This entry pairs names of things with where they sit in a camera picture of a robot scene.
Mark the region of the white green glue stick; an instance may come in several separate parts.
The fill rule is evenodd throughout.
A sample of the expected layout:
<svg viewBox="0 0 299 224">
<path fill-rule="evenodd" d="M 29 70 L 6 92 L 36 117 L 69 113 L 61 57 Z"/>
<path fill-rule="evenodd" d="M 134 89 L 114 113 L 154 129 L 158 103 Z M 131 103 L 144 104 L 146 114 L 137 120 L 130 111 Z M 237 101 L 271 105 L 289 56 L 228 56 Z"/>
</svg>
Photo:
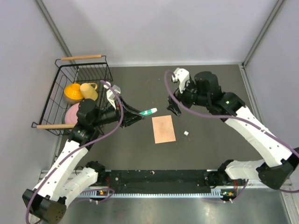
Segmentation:
<svg viewBox="0 0 299 224">
<path fill-rule="evenodd" d="M 142 116 L 149 116 L 149 115 L 154 114 L 156 112 L 157 112 L 157 108 L 151 108 L 149 110 L 142 111 L 139 114 L 142 115 Z"/>
</svg>

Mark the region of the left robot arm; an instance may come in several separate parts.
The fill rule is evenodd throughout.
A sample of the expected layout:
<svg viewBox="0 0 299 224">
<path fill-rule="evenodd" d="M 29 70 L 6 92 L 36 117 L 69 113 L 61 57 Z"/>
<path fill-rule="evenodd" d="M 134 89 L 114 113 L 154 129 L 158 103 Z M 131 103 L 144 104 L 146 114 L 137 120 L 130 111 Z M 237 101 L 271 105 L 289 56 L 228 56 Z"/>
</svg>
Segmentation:
<svg viewBox="0 0 299 224">
<path fill-rule="evenodd" d="M 141 112 L 117 98 L 118 105 L 100 109 L 92 99 L 85 99 L 78 105 L 78 121 L 72 128 L 62 152 L 46 176 L 33 188 L 22 195 L 26 205 L 26 223 L 35 216 L 40 221 L 57 224 L 69 205 L 89 186 L 105 182 L 104 167 L 90 162 L 73 179 L 69 179 L 78 162 L 89 152 L 93 144 L 114 133 L 119 127 L 130 126 L 149 115 Z M 113 131 L 100 135 L 100 127 L 117 122 Z"/>
</svg>

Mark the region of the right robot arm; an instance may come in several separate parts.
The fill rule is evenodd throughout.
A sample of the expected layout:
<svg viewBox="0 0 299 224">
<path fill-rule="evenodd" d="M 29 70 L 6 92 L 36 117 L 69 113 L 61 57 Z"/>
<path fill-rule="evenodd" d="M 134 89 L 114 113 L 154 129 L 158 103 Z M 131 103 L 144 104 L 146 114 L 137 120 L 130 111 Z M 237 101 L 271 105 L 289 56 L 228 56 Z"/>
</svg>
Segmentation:
<svg viewBox="0 0 299 224">
<path fill-rule="evenodd" d="M 267 129 L 236 94 L 223 92 L 218 78 L 210 71 L 190 76 L 177 68 L 166 71 L 164 84 L 169 93 L 167 109 L 181 115 L 184 109 L 208 119 L 220 119 L 236 130 L 262 157 L 257 161 L 227 160 L 207 177 L 212 186 L 234 180 L 254 180 L 281 190 L 299 164 L 299 150 L 278 139 Z"/>
</svg>

